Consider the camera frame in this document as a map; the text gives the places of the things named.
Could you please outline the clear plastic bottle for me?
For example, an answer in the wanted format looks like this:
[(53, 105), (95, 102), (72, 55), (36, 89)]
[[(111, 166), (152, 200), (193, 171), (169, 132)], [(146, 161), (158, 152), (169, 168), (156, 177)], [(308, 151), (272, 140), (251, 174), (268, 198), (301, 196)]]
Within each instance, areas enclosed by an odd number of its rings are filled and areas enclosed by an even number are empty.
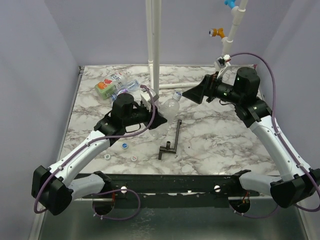
[(160, 106), (160, 113), (164, 118), (167, 119), (167, 122), (160, 125), (156, 129), (150, 130), (151, 136), (158, 139), (166, 134), (167, 130), (171, 126), (174, 118), (179, 112), (180, 109), (180, 99), (176, 96), (172, 96), (168, 99), (163, 105)]

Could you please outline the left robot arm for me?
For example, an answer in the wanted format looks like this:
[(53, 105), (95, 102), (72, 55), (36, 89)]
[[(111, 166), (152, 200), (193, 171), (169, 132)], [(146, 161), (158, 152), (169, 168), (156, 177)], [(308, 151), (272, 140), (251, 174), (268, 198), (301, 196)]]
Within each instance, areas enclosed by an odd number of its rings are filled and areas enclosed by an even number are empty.
[(51, 166), (41, 165), (33, 172), (31, 195), (35, 199), (35, 213), (42, 212), (38, 210), (41, 204), (56, 216), (76, 199), (95, 194), (104, 198), (110, 194), (111, 180), (104, 173), (98, 171), (82, 178), (77, 175), (120, 138), (138, 135), (138, 132), (129, 133), (127, 127), (144, 125), (145, 130), (152, 130), (167, 122), (158, 112), (157, 93), (150, 89), (141, 92), (140, 97), (141, 101), (136, 102), (131, 94), (121, 93), (111, 111), (97, 122), (80, 145)]

